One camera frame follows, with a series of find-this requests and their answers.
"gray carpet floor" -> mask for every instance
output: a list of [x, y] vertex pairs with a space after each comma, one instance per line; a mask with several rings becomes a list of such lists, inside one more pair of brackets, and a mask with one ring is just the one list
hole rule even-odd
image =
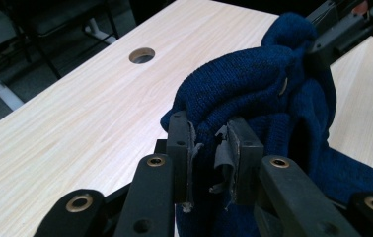
[[[136, 25], [128, 0], [109, 2], [119, 35], [123, 36], [134, 29]], [[98, 16], [96, 21], [101, 31], [111, 32], [105, 15]], [[41, 44], [61, 75], [66, 75], [107, 47], [105, 43], [98, 44], [96, 39], [83, 34], [81, 27], [76, 27], [54, 39], [45, 40]], [[28, 46], [32, 61], [27, 62], [24, 52], [13, 45], [14, 43], [11, 42], [10, 47], [0, 51], [0, 80], [19, 98], [27, 102], [54, 84], [56, 78], [33, 46], [30, 44]], [[0, 99], [0, 119], [11, 112]]]

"folded cloth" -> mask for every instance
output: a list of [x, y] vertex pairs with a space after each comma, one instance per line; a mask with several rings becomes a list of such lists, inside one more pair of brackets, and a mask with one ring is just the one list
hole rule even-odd
[[190, 74], [173, 107], [186, 111], [202, 143], [193, 162], [193, 208], [177, 206], [180, 236], [259, 236], [252, 206], [230, 204], [229, 194], [211, 194], [222, 177], [214, 170], [216, 132], [243, 117], [264, 145], [264, 155], [293, 159], [330, 198], [347, 203], [355, 192], [373, 192], [373, 169], [332, 150], [327, 142], [336, 109], [331, 72], [310, 72], [303, 57], [316, 30], [295, 14], [281, 15], [261, 47], [236, 51]]

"wooden table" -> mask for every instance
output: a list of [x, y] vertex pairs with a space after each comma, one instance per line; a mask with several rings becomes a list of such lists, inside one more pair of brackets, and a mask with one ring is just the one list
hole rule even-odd
[[[179, 0], [0, 121], [0, 236], [31, 236], [77, 189], [105, 196], [166, 138], [159, 125], [182, 81], [203, 63], [259, 46], [276, 16]], [[130, 53], [155, 57], [132, 63]], [[373, 39], [333, 66], [331, 145], [373, 166]]]

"chair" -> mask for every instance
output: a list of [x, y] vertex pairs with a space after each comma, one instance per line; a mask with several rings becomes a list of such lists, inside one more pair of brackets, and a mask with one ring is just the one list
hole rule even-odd
[[35, 46], [57, 79], [60, 79], [61, 75], [41, 48], [39, 43], [41, 38], [58, 34], [69, 27], [85, 24], [96, 15], [105, 12], [112, 27], [112, 35], [118, 39], [108, 0], [3, 1], [12, 21]]

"blue knit garment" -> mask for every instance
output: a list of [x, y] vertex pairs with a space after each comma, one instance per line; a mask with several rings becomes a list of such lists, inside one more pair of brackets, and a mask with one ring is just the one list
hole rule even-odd
[[316, 30], [295, 14], [280, 16], [261, 47], [236, 51], [192, 72], [162, 117], [186, 111], [203, 143], [193, 164], [194, 207], [177, 206], [180, 236], [259, 236], [252, 206], [230, 204], [228, 194], [211, 194], [220, 183], [213, 169], [215, 134], [233, 116], [243, 117], [264, 145], [265, 155], [293, 159], [330, 198], [347, 203], [351, 194], [373, 192], [373, 169], [328, 145], [336, 109], [331, 72], [310, 73], [303, 65]]

